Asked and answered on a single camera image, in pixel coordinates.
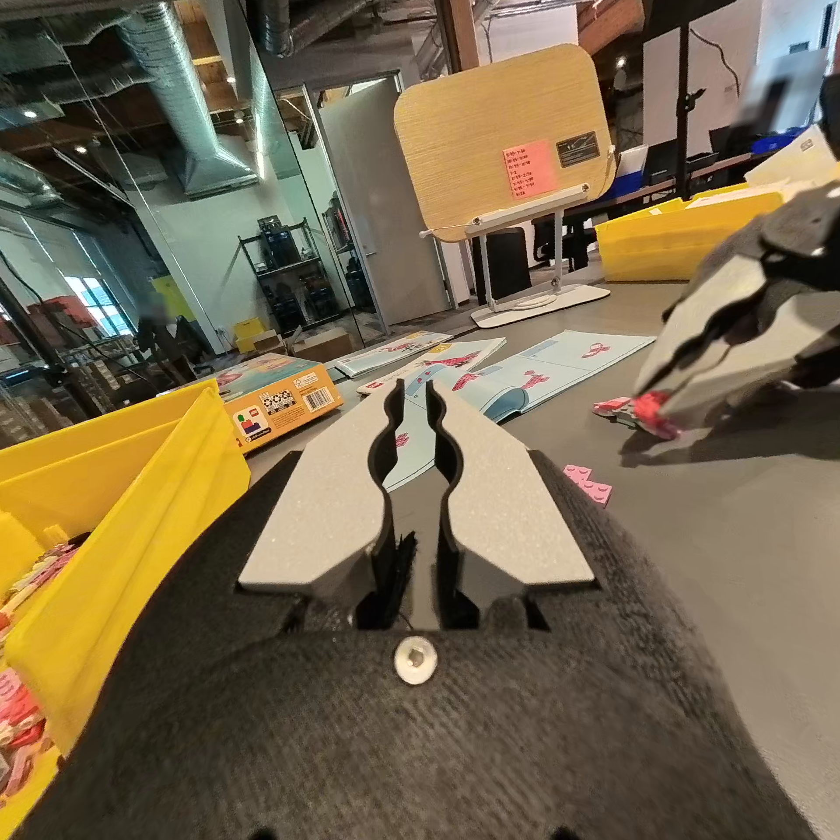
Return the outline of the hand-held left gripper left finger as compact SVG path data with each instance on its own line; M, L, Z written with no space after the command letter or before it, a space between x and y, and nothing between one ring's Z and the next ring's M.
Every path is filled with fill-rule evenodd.
M397 463L404 382L372 394L315 437L238 577L251 592L381 594L396 554L385 479Z

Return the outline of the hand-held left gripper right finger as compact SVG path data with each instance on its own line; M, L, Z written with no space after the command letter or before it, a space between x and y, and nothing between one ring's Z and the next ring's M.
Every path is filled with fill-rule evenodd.
M439 515L439 601L497 601L595 582L525 444L435 383L427 384L427 420L434 464L448 483Z

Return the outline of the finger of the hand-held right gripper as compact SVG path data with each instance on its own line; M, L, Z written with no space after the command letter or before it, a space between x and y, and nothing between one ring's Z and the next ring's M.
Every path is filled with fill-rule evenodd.
M688 371L670 379L662 414L680 426L710 406L742 399L766 385L814 390L827 385L827 310L780 308L770 326L738 344L711 344Z
M728 327L736 310L764 289L761 263L734 255L715 269L685 299L676 303L663 325L633 387L633 395L673 388L672 374L688 371L712 341L715 327Z

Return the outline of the pink plate brick assembly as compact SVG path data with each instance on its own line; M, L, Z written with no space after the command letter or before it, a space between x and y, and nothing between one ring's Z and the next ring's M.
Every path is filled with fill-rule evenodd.
M601 508L605 508L613 495L613 486L593 477L592 469L580 465L566 465L563 473L584 494Z

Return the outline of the red slope brick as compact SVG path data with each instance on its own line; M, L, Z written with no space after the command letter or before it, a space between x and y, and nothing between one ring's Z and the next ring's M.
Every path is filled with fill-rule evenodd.
M662 414L669 394L663 391L646 392L633 400L633 414L638 427L662 440L676 440L681 430Z

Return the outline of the yellow plastic bin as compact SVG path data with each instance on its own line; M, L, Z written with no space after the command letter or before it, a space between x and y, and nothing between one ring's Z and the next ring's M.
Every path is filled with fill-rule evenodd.
M735 185L679 198L599 224L596 241L608 282L688 281L712 250L791 197L791 185Z
M69 757L134 623L174 564L249 486L214 380L2 450L2 573L35 543L77 552L8 639L45 713L25 786L2 806L11 838Z

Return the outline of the pile of toy bricks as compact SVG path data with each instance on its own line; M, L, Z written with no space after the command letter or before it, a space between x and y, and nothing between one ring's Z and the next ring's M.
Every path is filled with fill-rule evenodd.
M71 540L48 549L35 543L16 570L2 573L1 591L1 803L5 806L28 781L46 729L46 716L23 677L7 662L7 643L24 607L66 567L77 552Z

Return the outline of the open instruction booklet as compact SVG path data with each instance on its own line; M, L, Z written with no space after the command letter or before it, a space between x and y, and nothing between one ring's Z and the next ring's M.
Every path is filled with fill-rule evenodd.
M472 371L431 368L404 381L403 420L395 432L397 461L385 478L395 490L434 465L435 437L427 420L426 383L452 392L495 424L527 413L554 396L653 343L653 336L565 330Z

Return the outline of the cardboard box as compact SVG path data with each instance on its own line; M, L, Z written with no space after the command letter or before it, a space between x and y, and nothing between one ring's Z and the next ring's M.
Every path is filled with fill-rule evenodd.
M354 352L351 335L343 328L320 331L307 338L298 338L289 347L289 355L326 364Z

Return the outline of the flamingo cover instruction booklet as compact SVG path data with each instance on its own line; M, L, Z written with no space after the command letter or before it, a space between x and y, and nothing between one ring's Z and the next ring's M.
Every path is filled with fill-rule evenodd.
M416 331L397 336L394 340L381 343L372 348L350 353L329 362L328 366L348 378L354 379L370 371L412 358L441 343L450 341L450 333Z

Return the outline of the pink sticky note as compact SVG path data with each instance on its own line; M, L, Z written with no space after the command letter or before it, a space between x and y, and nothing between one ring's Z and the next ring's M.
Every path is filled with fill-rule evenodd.
M511 195L518 200L560 189L555 171L553 146L548 140L522 143L503 150Z

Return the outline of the black shelving rack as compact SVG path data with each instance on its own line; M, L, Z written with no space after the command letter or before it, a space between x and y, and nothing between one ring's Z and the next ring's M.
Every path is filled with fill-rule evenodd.
M258 233L238 243L284 338L321 326L337 304L306 219L285 224L277 215L257 221Z

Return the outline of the wooden book stand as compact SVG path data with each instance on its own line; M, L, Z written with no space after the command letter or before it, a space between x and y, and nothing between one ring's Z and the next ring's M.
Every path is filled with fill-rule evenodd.
M612 185L617 154L591 56L561 44L417 84L397 100L394 125L426 229L422 238L479 240L486 305L470 315L496 329L598 301L607 289L564 286L564 212ZM536 140L553 146L558 192L515 199L503 150ZM553 215L551 291L494 301L486 238L514 224Z

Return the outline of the grey door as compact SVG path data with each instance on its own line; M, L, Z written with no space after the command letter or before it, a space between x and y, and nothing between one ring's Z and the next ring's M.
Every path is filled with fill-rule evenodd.
M425 225L396 137L402 80L390 73L351 85L318 109L339 198L387 329L453 307L439 249L420 236Z

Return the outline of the metal ventilation duct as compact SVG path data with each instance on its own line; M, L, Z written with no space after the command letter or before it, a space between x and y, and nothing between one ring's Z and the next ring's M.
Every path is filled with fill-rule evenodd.
M217 134L194 70L186 37L170 3L147 3L118 23L119 36L148 85L179 145L176 177L191 199L259 182L247 154Z

